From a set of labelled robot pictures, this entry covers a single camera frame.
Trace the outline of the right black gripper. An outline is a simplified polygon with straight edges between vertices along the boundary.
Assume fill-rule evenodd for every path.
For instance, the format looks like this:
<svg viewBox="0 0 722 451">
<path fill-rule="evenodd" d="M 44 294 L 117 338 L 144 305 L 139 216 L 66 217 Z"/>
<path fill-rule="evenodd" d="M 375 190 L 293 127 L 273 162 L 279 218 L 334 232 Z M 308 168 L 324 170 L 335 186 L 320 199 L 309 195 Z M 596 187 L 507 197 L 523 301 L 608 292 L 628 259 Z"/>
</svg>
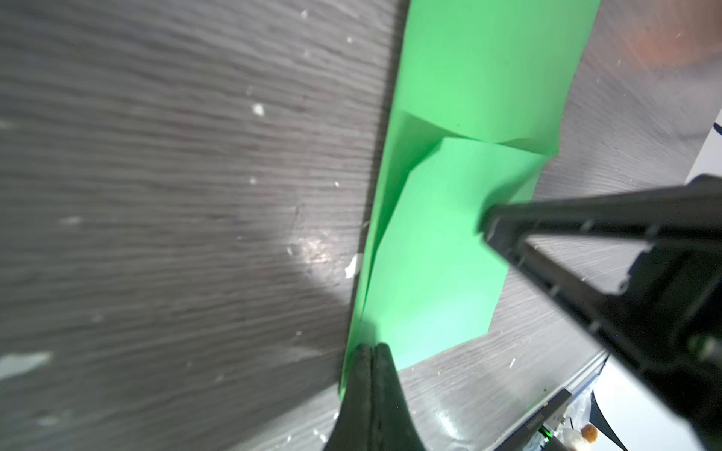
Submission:
<svg viewBox="0 0 722 451">
<path fill-rule="evenodd" d="M 706 450 L 721 447 L 721 180 L 601 197 L 498 205 L 484 242 L 620 359 Z M 637 242 L 620 287 L 584 281 L 534 241 Z"/>
</svg>

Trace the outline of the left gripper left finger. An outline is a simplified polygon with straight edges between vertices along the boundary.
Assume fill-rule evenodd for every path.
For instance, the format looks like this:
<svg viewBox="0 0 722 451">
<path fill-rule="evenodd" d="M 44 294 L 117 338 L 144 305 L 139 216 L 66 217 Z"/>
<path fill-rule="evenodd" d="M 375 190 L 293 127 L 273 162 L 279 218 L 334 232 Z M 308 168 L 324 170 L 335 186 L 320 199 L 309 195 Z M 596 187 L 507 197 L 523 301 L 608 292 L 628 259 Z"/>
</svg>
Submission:
<svg viewBox="0 0 722 451">
<path fill-rule="evenodd" d="M 372 429 L 372 348 L 360 345 L 353 354 L 340 415 L 325 450 L 369 450 Z"/>
</svg>

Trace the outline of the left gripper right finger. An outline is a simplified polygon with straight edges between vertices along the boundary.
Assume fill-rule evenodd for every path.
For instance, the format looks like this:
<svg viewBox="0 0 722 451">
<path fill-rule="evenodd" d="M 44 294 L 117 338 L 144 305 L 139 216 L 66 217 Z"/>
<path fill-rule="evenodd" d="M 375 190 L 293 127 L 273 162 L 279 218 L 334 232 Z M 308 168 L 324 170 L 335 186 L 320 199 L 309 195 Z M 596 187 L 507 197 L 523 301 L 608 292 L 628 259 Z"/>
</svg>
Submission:
<svg viewBox="0 0 722 451">
<path fill-rule="evenodd" d="M 419 450 L 425 447 L 414 426 L 389 345 L 372 357 L 370 450 Z"/>
</svg>

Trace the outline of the green square paper sheet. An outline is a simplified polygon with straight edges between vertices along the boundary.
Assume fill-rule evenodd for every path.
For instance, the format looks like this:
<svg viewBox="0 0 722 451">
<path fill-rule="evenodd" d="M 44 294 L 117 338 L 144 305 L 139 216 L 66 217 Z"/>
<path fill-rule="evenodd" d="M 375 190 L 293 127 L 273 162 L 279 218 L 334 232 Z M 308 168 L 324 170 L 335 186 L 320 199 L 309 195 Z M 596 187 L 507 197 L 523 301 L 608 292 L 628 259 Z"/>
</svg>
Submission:
<svg viewBox="0 0 722 451">
<path fill-rule="evenodd" d="M 595 1 L 413 0 L 347 350 L 404 369 L 489 331 L 507 263 L 482 240 L 560 149 Z"/>
</svg>

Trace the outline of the brown white plush toy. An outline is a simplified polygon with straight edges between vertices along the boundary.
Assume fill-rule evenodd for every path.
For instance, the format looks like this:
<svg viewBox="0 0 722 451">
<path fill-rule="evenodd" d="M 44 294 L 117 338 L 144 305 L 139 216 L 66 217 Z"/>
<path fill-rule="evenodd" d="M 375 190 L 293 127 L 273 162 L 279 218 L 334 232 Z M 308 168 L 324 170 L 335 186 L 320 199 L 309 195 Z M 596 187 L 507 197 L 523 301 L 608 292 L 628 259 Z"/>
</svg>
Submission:
<svg viewBox="0 0 722 451">
<path fill-rule="evenodd" d="M 558 438 L 567 450 L 570 451 L 591 451 L 592 445 L 599 438 L 599 430 L 592 424 L 588 424 L 581 430 L 566 428 L 562 430 Z"/>
</svg>

